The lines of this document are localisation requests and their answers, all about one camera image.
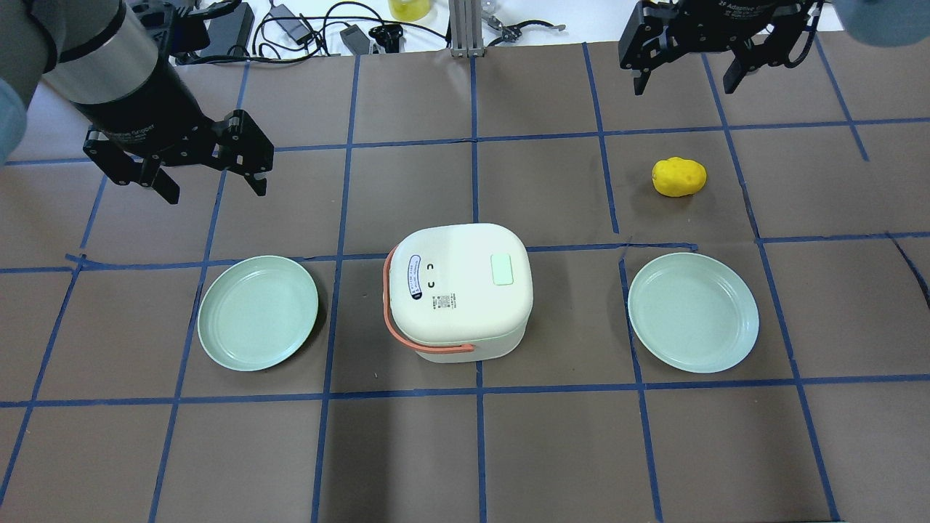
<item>barcode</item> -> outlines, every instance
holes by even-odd
[[[440,296],[432,297],[432,308],[433,309],[455,309],[456,308],[456,293],[443,294]]]
[[[433,296],[432,297],[432,308],[433,309],[449,309],[452,307],[452,296],[445,294],[443,296]]]

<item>green button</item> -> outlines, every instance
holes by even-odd
[[[494,277],[494,285],[510,285],[513,283],[510,254],[491,255],[491,275]]]

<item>metal stand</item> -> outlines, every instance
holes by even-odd
[[[449,26],[452,30],[452,56],[484,56],[480,0],[449,0]]]

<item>rice cooker lid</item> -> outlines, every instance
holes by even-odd
[[[425,345],[504,336],[532,309],[526,247],[493,223],[417,231],[397,246],[389,271],[394,322]]]

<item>sticker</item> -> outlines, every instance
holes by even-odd
[[[419,287],[419,261],[420,256],[414,254],[410,257],[410,263],[407,264],[407,288],[410,290],[410,297],[414,300],[423,297],[423,289]]]
[[[755,20],[765,14],[765,11],[771,9],[775,2],[769,2],[762,6],[741,6],[735,2],[720,0],[717,5],[724,9],[724,17],[730,20]]]
[[[441,294],[439,296],[432,297],[432,308],[433,309],[455,309],[456,308],[456,293],[452,294]]]

